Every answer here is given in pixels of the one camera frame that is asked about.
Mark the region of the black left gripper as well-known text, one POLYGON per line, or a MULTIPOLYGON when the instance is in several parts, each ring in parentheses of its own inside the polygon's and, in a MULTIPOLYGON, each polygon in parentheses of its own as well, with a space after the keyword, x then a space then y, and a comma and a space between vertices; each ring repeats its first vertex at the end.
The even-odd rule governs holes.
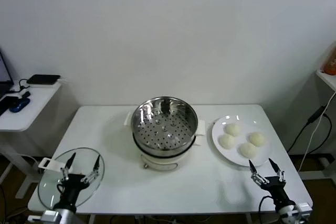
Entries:
POLYGON ((93 182, 99 176, 100 155, 97 157, 93 166, 93 170, 88 175, 70 174, 69 170, 75 159, 76 153, 73 153, 70 159, 67 160, 61 171, 61 183, 57 184, 56 188, 60 193, 59 201, 54 205, 54 208, 76 208, 76 202, 82 190, 89 187, 89 183, 93 182))

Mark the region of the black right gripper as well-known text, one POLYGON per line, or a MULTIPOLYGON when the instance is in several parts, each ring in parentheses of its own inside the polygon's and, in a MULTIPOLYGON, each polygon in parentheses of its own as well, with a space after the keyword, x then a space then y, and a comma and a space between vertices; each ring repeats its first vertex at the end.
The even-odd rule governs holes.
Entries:
POLYGON ((262 189, 269 192, 275 207, 284 207, 289 205, 289 197, 287 196, 284 187, 285 176, 284 171, 279 168, 279 166, 270 158, 270 164, 273 170, 276 172, 277 176, 262 177, 256 170, 254 164, 249 160, 249 167, 251 171, 251 179, 256 184, 262 184, 262 189))

